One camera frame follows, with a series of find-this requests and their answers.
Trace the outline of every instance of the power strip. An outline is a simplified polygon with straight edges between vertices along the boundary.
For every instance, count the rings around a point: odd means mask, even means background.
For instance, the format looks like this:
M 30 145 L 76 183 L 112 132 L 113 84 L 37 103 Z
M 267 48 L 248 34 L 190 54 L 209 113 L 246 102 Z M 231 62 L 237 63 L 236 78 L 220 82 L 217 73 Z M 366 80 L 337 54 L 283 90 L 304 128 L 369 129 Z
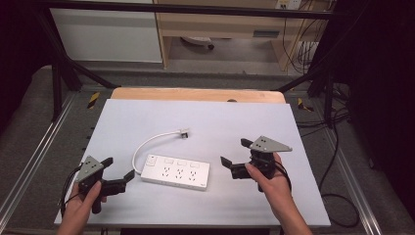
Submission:
M 205 191 L 210 164 L 149 155 L 141 173 L 143 181 Z

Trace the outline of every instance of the white cabinet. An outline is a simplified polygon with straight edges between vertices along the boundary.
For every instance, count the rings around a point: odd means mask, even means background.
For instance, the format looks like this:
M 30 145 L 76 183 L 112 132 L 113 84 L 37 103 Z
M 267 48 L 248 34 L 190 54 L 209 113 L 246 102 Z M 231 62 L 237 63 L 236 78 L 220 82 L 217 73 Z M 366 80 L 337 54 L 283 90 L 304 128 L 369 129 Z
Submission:
M 111 1 L 153 3 L 152 0 Z M 66 9 L 51 9 L 51 12 L 73 60 L 161 63 L 154 13 Z

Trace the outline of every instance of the human hand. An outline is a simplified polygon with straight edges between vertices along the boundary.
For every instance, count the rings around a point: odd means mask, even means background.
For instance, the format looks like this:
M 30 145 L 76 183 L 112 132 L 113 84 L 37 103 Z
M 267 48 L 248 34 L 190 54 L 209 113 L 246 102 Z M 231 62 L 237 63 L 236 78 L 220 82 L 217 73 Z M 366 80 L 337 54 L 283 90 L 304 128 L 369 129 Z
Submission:
M 273 155 L 275 161 L 282 164 L 281 157 L 277 153 Z M 268 179 L 252 164 L 245 164 L 245 167 L 251 178 L 262 188 L 272 212 L 281 222 L 286 234 L 311 234 L 297 209 L 285 176 L 275 170 L 274 176 Z
M 83 197 L 83 195 L 79 194 L 78 184 L 73 184 L 69 196 L 70 198 L 73 198 L 68 201 L 64 218 L 58 229 L 58 235 L 77 235 L 82 233 L 83 228 L 88 221 L 92 205 L 100 195 L 101 187 L 101 181 L 97 181 L 91 190 L 89 190 L 86 197 Z

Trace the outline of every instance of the metal rail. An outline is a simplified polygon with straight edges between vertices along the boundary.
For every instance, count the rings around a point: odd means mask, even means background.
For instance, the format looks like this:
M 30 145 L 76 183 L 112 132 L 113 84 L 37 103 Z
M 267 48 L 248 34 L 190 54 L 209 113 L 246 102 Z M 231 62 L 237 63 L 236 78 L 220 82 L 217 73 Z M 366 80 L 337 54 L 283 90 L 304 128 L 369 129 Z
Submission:
M 0 234 L 3 233 L 3 230 L 6 228 L 7 223 L 12 217 L 13 212 L 19 204 L 25 190 L 27 189 L 33 175 L 36 173 L 40 164 L 42 163 L 43 158 L 45 157 L 49 147 L 55 139 L 56 134 L 62 126 L 65 118 L 67 117 L 71 104 L 77 92 L 71 92 L 64 102 L 64 108 L 61 115 L 55 122 L 52 122 L 28 161 L 26 167 L 21 173 L 21 176 L 13 186 L 6 200 L 3 202 L 3 205 L 0 208 Z
M 38 7 L 57 9 L 76 9 L 94 11 L 121 11 L 121 12 L 154 12 L 154 13 L 180 13 L 204 14 L 225 16 L 247 16 L 290 19 L 317 19 L 317 20 L 347 20 L 349 14 L 334 12 L 310 12 L 297 10 L 259 9 L 240 7 L 213 7 L 171 4 L 146 3 L 119 3 L 119 2 L 92 2 L 92 1 L 66 1 L 66 0 L 38 0 Z
M 313 107 L 316 110 L 316 113 L 322 119 L 324 115 L 323 106 L 321 102 L 312 101 L 312 103 Z M 335 149 L 336 135 L 334 133 L 334 130 L 325 128 L 325 131 L 330 141 L 331 147 Z M 369 235 L 381 235 L 381 227 L 379 226 L 378 221 L 375 215 L 373 214 L 372 209 L 370 208 L 370 205 L 367 202 L 362 189 L 360 188 L 359 182 L 357 181 L 356 177 L 354 176 L 353 170 L 347 162 L 342 147 L 340 146 L 337 154 L 337 163 L 339 171 L 341 172 L 343 179 L 345 181 L 347 190 L 351 196 L 351 199 L 353 200 L 354 205 L 357 207 L 357 210 L 359 211 L 360 221 L 362 222 L 366 230 L 366 233 Z

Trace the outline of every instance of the black metal bar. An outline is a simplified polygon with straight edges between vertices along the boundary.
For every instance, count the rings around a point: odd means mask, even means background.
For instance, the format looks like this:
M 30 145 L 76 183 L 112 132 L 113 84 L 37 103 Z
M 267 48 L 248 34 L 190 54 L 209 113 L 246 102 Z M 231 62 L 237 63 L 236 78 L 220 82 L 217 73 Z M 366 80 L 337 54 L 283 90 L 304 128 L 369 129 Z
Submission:
M 53 57 L 54 61 L 58 64 L 58 67 L 60 68 L 61 77 L 64 79 L 69 90 L 79 90 L 80 87 L 82 87 L 82 83 L 79 81 L 79 78 L 77 77 L 74 70 L 68 66 L 68 63 L 66 63 L 66 60 L 64 57 L 66 52 L 64 51 L 59 40 L 57 39 L 55 32 L 52 30 L 51 26 L 49 25 L 43 11 L 39 12 L 39 9 L 37 9 L 37 11 L 38 12 L 33 12 L 33 14 L 37 18 L 40 25 L 42 26 L 42 29 L 45 32 L 45 35 L 47 36 L 49 40 L 49 44 L 52 47 L 51 56 Z
M 62 85 L 61 72 L 57 64 L 52 64 L 52 84 L 53 84 L 53 116 L 52 121 L 58 119 L 62 112 Z
M 310 71 L 310 72 L 302 75 L 301 77 L 299 77 L 299 78 L 297 78 L 297 79 L 295 79 L 295 80 L 293 80 L 293 81 L 291 81 L 291 82 L 289 82 L 289 83 L 281 86 L 280 88 L 273 89 L 271 91 L 279 91 L 281 93 L 287 92 L 287 91 L 291 90 L 292 88 L 294 88 L 294 87 L 302 84 L 305 81 L 312 80 L 316 76 L 322 75 L 321 74 L 322 71 L 323 70 L 320 69 L 320 68 L 315 68 L 314 70 L 312 70 L 312 71 Z
M 119 3 L 119 2 L 92 2 L 92 1 L 66 1 L 66 0 L 38 0 L 40 7 L 58 9 L 77 9 L 95 11 L 121 11 L 121 12 L 153 12 L 153 13 L 180 13 L 204 14 L 225 16 L 247 16 L 289 19 L 317 19 L 317 20 L 346 20 L 349 15 L 337 12 L 309 12 L 291 10 L 271 10 L 259 8 L 239 7 L 213 7 L 192 5 L 146 4 L 146 3 Z
M 71 58 L 67 57 L 68 62 L 73 66 L 74 69 L 77 71 L 83 73 L 84 75 L 88 76 L 89 78 L 93 79 L 94 81 L 100 83 L 101 85 L 107 87 L 107 88 L 117 88 L 120 87 L 120 85 L 115 85 L 109 81 L 106 81 L 101 76 L 95 74 L 94 72 L 88 70 L 87 68 L 83 67 L 82 65 L 78 64 Z

